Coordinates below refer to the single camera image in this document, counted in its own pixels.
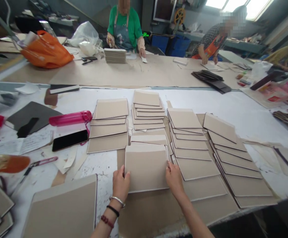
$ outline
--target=orange plastic bag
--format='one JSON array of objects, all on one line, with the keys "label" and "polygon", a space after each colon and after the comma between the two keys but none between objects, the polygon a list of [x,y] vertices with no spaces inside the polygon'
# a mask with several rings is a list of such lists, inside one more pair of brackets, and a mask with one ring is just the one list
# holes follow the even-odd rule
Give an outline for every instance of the orange plastic bag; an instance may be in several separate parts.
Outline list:
[{"label": "orange plastic bag", "polygon": [[74,58],[58,41],[45,31],[37,31],[39,39],[21,50],[21,54],[33,65],[42,68],[60,68]]}]

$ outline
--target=pink water bottle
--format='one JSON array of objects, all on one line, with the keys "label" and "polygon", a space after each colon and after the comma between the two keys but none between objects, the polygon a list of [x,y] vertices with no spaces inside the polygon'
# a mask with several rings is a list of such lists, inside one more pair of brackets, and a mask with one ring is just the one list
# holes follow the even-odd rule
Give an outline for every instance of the pink water bottle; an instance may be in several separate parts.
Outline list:
[{"label": "pink water bottle", "polygon": [[54,116],[49,118],[49,124],[52,126],[68,126],[78,123],[87,123],[92,120],[92,114],[90,111],[75,112],[60,116]]}]

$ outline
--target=yellow wheel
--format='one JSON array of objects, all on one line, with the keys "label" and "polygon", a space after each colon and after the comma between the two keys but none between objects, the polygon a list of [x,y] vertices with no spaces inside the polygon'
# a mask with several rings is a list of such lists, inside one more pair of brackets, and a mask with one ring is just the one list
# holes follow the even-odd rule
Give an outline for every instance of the yellow wheel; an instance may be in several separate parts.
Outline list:
[{"label": "yellow wheel", "polygon": [[186,16],[185,9],[179,8],[175,13],[174,24],[177,24],[177,22],[179,21],[179,25],[182,25],[184,23],[185,16]]}]

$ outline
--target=blue apron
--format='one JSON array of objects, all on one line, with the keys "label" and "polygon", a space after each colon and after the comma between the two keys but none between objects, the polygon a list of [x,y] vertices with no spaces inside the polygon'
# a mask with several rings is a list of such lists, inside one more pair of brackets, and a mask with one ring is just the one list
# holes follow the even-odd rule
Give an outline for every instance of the blue apron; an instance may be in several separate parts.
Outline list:
[{"label": "blue apron", "polygon": [[131,44],[130,37],[128,35],[128,19],[129,15],[127,15],[126,26],[117,25],[119,11],[117,8],[117,14],[115,16],[114,21],[114,40],[115,45],[118,49],[125,49],[127,52],[133,51],[134,48]]}]

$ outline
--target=red beaded bracelet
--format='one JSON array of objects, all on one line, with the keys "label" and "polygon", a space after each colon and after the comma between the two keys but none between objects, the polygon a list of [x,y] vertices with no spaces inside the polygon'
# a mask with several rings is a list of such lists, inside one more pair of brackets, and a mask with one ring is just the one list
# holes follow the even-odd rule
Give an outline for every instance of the red beaded bracelet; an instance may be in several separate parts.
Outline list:
[{"label": "red beaded bracelet", "polygon": [[105,215],[102,215],[102,216],[101,216],[101,220],[102,220],[104,223],[108,224],[112,229],[114,228],[114,224],[112,224]]}]

